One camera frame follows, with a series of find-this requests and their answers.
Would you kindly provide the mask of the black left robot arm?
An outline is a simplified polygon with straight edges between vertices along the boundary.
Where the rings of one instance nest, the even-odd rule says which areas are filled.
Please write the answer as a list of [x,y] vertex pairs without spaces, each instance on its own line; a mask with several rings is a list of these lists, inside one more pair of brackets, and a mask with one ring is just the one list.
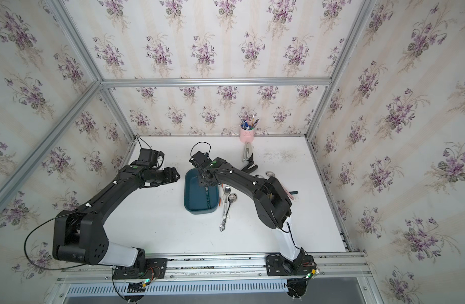
[[53,233],[53,258],[84,265],[148,268],[145,251],[109,241],[104,225],[111,213],[134,191],[177,182],[176,168],[163,170],[142,165],[126,165],[114,180],[74,211],[62,211]]

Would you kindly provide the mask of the silver spoon teal handle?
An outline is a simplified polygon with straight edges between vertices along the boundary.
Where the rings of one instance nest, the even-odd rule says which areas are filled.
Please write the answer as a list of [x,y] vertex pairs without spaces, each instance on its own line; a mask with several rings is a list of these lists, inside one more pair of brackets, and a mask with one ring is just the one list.
[[205,186],[205,197],[206,197],[206,201],[207,201],[207,209],[211,209],[211,204],[210,204],[210,193],[209,193],[209,189],[208,189],[208,186]]

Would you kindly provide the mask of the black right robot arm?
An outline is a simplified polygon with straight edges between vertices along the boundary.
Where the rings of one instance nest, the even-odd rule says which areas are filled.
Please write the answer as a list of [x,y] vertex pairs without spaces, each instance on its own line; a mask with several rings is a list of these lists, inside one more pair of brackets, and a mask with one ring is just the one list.
[[200,152],[189,161],[198,171],[202,186],[224,184],[251,198],[260,221],[275,231],[281,257],[290,263],[300,262],[305,252],[296,244],[291,231],[292,202],[288,192],[275,177],[265,179],[254,176],[222,158],[211,160]]

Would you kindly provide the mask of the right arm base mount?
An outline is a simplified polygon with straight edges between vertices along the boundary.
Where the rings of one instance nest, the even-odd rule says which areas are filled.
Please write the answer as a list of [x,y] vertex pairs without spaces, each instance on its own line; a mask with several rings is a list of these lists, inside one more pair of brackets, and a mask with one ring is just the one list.
[[290,261],[280,254],[270,254],[265,257],[268,276],[308,276],[317,273],[317,264],[313,256],[301,250],[299,255]]

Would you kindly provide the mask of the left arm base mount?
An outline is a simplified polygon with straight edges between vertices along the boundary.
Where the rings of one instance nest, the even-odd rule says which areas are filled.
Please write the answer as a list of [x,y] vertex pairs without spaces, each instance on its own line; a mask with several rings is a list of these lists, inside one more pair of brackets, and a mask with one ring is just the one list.
[[114,280],[163,279],[168,261],[166,258],[147,258],[143,269],[116,266],[112,278]]

